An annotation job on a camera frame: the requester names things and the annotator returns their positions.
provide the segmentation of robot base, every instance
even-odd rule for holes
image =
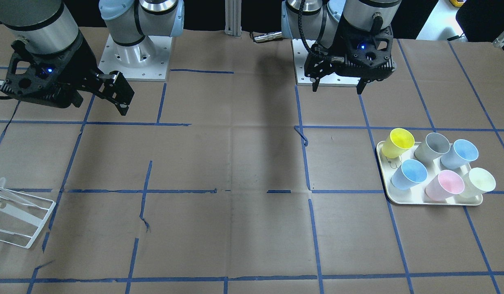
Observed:
[[[310,47],[313,45],[313,43],[315,43],[315,41],[311,40],[307,40],[306,42]],[[297,85],[311,86],[312,81],[310,80],[310,78],[304,76],[304,62],[306,61],[306,56],[308,56],[308,52],[304,48],[304,45],[302,44],[302,41],[300,39],[293,39],[291,41],[291,46],[293,49],[293,63],[295,65]],[[325,76],[324,78],[321,78],[319,86],[355,87],[359,83],[359,80],[360,78],[351,78],[349,76],[339,76],[336,74],[330,74]]]
[[[167,78],[170,52],[172,50],[172,38],[149,36],[155,45],[155,56],[149,58],[146,65],[142,67],[127,67],[117,58],[117,50],[112,37],[109,35],[99,69],[102,72],[120,71],[127,80],[142,80],[147,82],[164,82]]]

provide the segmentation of plastic cup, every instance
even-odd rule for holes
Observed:
[[[489,171],[475,167],[462,177],[466,188],[460,195],[461,197],[470,198],[477,195],[491,192],[497,186],[495,178]]]
[[[399,190],[407,190],[426,180],[428,171],[424,164],[414,159],[405,160],[391,177],[391,182]]]
[[[440,158],[448,169],[457,169],[479,158],[479,150],[468,140],[459,139],[453,142],[449,152]]]
[[[449,141],[445,136],[439,133],[429,133],[424,142],[420,143],[415,150],[415,156],[420,162],[427,164],[448,153],[449,149]]]
[[[405,129],[396,128],[391,130],[388,139],[382,145],[381,152],[387,158],[397,158],[406,150],[413,147],[415,138]]]
[[[464,191],[464,181],[455,172],[445,169],[426,186],[426,195],[435,201],[459,195]]]

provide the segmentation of tray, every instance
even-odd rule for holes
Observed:
[[[426,186],[431,182],[431,180],[438,174],[440,171],[447,169],[440,163],[440,158],[436,158],[433,162],[429,164],[425,164],[426,169],[428,171],[427,179],[417,186],[414,186],[408,190],[399,190],[393,186],[390,182],[391,177],[395,173],[395,171],[401,166],[401,163],[407,159],[416,159],[414,156],[415,149],[419,146],[420,142],[415,142],[415,145],[411,147],[411,149],[404,152],[398,158],[387,158],[381,152],[382,144],[384,141],[381,141],[377,144],[375,148],[375,152],[377,153],[377,159],[379,160],[379,167],[382,173],[382,184],[384,185],[384,189],[386,190],[386,195],[388,198],[397,204],[421,204],[421,205],[468,205],[468,206],[477,206],[482,203],[482,195],[477,195],[471,198],[464,198],[460,196],[449,197],[443,201],[435,201],[429,198],[424,192]],[[453,169],[454,172],[459,174],[460,176],[465,175],[471,170],[471,166],[469,164],[463,165],[458,169]]]

